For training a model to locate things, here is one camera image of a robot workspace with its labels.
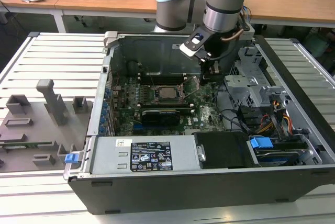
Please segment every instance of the floor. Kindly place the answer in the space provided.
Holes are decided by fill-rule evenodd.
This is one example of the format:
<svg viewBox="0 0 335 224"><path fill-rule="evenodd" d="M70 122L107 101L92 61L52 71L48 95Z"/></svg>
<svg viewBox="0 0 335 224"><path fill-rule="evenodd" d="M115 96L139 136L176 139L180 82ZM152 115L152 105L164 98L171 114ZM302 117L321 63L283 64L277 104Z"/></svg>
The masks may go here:
<svg viewBox="0 0 335 224"><path fill-rule="evenodd" d="M15 54L19 46L22 44L27 34L31 31L38 32L58 32L54 19L51 15L42 14L13 14L7 13L8 23L0 24L0 70L2 70L8 61ZM106 31L114 30L121 32L151 32L155 27L155 20L150 22L144 21L141 18L121 18L121 17L106 17L105 27L99 28L97 17L85 16L83 17L86 27L73 16L65 16L65 22L69 28L70 33L104 33ZM184 32L191 32L192 26L187 26ZM262 30L262 35L268 38L277 38L277 33L281 26L267 26L266 30ZM308 34L309 29L304 27L287 28L283 35L284 38L297 38L303 41ZM335 62L335 50L331 53L324 54L319 61L328 70Z"/></svg>

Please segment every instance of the metal bracket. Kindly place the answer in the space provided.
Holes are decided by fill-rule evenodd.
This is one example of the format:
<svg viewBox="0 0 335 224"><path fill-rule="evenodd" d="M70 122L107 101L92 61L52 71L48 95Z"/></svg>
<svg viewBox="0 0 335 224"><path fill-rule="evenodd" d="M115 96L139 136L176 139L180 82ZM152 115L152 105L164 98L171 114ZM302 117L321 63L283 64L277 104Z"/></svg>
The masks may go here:
<svg viewBox="0 0 335 224"><path fill-rule="evenodd" d="M107 31L104 35L105 48L111 48L117 43L117 31Z"/></svg>
<svg viewBox="0 0 335 224"><path fill-rule="evenodd" d="M260 90L262 103L269 103L269 95L286 93L282 86L263 86Z"/></svg>

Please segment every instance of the cable on desk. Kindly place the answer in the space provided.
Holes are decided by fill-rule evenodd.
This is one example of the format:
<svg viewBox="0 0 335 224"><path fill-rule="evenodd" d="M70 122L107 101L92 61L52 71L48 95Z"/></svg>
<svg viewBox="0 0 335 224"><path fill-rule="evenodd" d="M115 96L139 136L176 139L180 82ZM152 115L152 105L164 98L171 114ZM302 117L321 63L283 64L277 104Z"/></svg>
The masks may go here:
<svg viewBox="0 0 335 224"><path fill-rule="evenodd" d="M22 28L22 30L28 34L28 32L26 31L26 29L22 26L22 24L18 21L18 19L13 15L13 13L6 7L6 5L0 0L0 3L2 4L2 6L4 6L4 8L8 11L8 13L10 14L10 16L12 16L16 22L20 25L20 27Z"/></svg>

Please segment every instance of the white table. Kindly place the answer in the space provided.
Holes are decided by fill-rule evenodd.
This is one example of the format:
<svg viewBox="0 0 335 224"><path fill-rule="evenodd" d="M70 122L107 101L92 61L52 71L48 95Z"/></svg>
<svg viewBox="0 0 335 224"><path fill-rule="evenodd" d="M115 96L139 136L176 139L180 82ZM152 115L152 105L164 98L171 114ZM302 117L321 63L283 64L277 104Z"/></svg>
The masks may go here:
<svg viewBox="0 0 335 224"><path fill-rule="evenodd" d="M98 34L41 33L27 38L0 74L0 119L7 113L5 103L11 94L26 94L31 102L44 100L35 91L39 79L54 79L54 90L64 100L83 95L93 101L104 56L102 41ZM334 223L334 206L335 185L327 185L294 203L94 216L62 171L0 173L1 224Z"/></svg>

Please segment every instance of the robotic arm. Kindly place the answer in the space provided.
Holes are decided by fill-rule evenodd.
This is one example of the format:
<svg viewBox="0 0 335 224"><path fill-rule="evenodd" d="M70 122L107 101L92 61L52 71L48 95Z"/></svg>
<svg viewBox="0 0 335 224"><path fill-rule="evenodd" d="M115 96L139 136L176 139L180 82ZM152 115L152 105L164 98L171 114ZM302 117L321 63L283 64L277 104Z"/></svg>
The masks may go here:
<svg viewBox="0 0 335 224"><path fill-rule="evenodd" d="M183 29L187 14L190 14L190 9L194 9L191 7L194 6L192 0L169 0L169 3L157 1L157 27L165 32ZM180 46L187 57L198 58L201 83L206 83L210 76L215 75L211 67L234 50L243 33L244 27L238 22L243 2L244 0L206 0L203 23Z"/></svg>

